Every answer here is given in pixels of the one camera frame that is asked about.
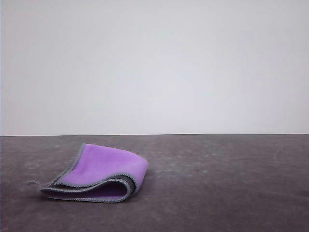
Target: concrete floor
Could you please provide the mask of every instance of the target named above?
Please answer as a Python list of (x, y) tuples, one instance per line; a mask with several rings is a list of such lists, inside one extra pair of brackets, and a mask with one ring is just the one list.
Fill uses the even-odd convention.
[[(82, 143), (132, 151), (150, 167), (116, 204), (38, 192)], [(2, 232), (307, 232), (309, 135), (1, 137)]]

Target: white wall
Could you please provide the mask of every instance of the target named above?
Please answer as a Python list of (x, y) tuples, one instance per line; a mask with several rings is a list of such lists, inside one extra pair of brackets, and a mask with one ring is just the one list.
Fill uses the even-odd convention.
[(1, 4), (2, 135), (309, 133), (309, 1)]

